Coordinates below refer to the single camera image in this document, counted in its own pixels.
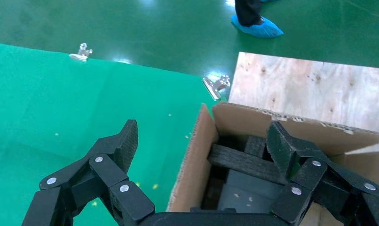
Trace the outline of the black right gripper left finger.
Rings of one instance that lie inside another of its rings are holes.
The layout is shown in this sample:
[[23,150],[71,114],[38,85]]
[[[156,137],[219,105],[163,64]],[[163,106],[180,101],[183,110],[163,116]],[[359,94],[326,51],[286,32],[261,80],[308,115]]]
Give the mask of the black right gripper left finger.
[[23,225],[71,226],[97,198],[118,225],[140,225],[155,206],[127,174],[137,147],[137,122],[127,120],[118,134],[98,139],[84,157],[40,181]]

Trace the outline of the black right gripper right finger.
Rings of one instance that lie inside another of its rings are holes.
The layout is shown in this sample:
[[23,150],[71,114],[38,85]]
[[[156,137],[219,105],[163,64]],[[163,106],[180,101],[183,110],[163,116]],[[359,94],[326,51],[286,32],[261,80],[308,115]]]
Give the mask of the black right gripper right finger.
[[274,121],[267,131],[267,151],[287,185],[272,213],[297,226],[313,202],[346,226],[379,226],[379,185],[332,162],[315,144],[291,136]]

